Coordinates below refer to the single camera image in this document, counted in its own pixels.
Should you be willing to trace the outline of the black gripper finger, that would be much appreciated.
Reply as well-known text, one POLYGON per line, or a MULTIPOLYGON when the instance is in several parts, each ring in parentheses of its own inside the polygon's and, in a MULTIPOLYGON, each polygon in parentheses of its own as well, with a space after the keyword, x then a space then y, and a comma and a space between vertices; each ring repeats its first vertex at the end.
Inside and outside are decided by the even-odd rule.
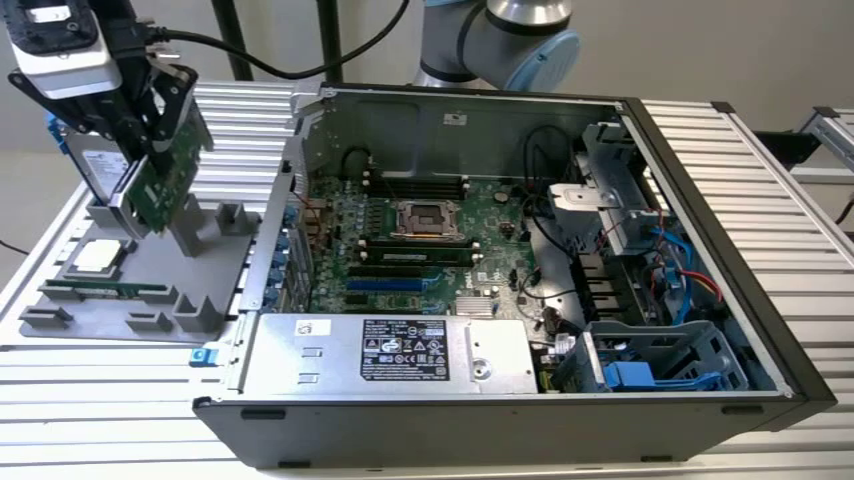
POLYGON ((150 143, 149 162, 156 173, 169 173, 197 156, 198 119, 193 89, 197 73, 177 64, 150 64, 146 92, 146 133, 150 143))
POLYGON ((69 107, 65 143, 75 159, 86 147, 113 144, 128 160, 146 156, 146 131, 133 107, 69 107))

